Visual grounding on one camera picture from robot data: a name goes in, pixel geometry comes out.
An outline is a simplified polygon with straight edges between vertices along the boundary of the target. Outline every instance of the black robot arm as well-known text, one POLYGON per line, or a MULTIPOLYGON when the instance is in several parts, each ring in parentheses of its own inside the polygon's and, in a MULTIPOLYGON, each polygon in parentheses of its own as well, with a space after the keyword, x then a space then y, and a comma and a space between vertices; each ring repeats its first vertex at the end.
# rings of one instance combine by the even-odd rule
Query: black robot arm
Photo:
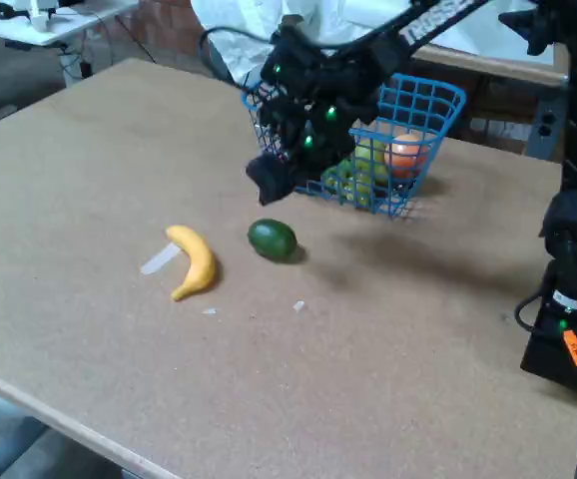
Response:
POLYGON ((261 203, 281 200, 350 154, 355 143, 348 130, 357 120, 375 120, 379 86, 487 1, 417 0, 395 19, 340 45, 315 44, 296 27, 280 27, 261 71, 276 93, 258 103, 261 122, 278 133, 282 151, 247 166, 261 203))
MULTIPOLYGON (((319 179, 350 154, 355 144, 348 130, 358 120, 370 124, 377 117, 378 87, 416 50, 485 3, 415 0, 397 18, 340 45, 315 44, 297 28, 281 27, 261 73, 275 92, 257 98, 260 120, 280 138, 281 147, 247 166, 260 188, 261 203, 280 200, 307 180, 319 179)), ((535 3, 533 10, 502 14, 500 20, 528 41, 529 54, 539 54, 553 42, 564 43, 570 52, 566 159, 560 191, 541 230, 552 260, 538 289, 517 306, 515 318, 531 332, 522 368, 577 389, 577 342, 572 347, 563 340, 577 336, 577 0, 535 3), (541 307, 529 324, 521 312, 535 300, 541 307)))

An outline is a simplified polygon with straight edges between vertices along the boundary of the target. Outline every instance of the toy banana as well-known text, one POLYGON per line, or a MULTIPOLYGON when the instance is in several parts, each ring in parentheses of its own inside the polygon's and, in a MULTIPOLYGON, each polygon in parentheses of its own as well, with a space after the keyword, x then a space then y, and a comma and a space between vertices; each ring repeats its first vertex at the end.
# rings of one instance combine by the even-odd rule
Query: toy banana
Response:
POLYGON ((171 293, 171 299, 179 301, 210 286, 216 277, 216 259, 204 239, 190 228, 182 226, 168 227, 167 237, 184 250, 191 260, 187 277, 171 293))

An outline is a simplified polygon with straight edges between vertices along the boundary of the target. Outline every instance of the orange tag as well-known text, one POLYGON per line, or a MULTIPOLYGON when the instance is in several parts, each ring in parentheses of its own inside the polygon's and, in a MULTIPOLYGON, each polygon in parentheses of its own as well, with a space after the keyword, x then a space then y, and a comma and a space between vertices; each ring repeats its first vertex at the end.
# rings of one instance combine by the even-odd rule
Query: orange tag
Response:
POLYGON ((572 360, 577 366, 577 334, 570 329, 564 331, 564 342, 566 343, 566 347, 568 348, 568 352, 570 352, 572 360))

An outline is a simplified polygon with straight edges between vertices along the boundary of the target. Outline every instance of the blue wire basket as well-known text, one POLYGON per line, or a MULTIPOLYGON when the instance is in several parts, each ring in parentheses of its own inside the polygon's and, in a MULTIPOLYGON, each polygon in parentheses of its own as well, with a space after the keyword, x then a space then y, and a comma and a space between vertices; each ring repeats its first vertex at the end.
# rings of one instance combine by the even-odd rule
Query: blue wire basket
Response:
MULTIPOLYGON (((261 125, 258 114, 261 98, 271 98, 276 91, 261 83, 253 94, 243 95, 243 102, 260 148, 281 158, 279 136, 261 125)), ((319 181, 296 190, 374 214, 402 215, 465 100, 466 94, 453 85, 395 74, 380 88, 379 117, 371 125, 357 123, 350 129, 355 151, 319 181)))

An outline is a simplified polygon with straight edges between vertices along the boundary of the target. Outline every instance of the white sheet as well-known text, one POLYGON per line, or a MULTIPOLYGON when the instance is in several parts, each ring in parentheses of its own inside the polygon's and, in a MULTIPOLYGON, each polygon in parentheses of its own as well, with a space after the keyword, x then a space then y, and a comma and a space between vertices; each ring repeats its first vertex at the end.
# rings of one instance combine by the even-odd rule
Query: white sheet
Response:
MULTIPOLYGON (((323 43, 345 42, 381 25, 406 6, 406 0, 192 0, 205 28, 238 27, 270 37, 284 15, 300 15, 304 30, 323 43)), ((437 37, 438 45, 508 60, 553 63, 552 48, 540 57, 526 55, 526 42, 503 26, 497 15, 530 8, 527 0, 494 0, 477 13, 437 37)), ((236 81, 261 66, 271 47, 242 35, 219 33, 212 42, 236 81)))

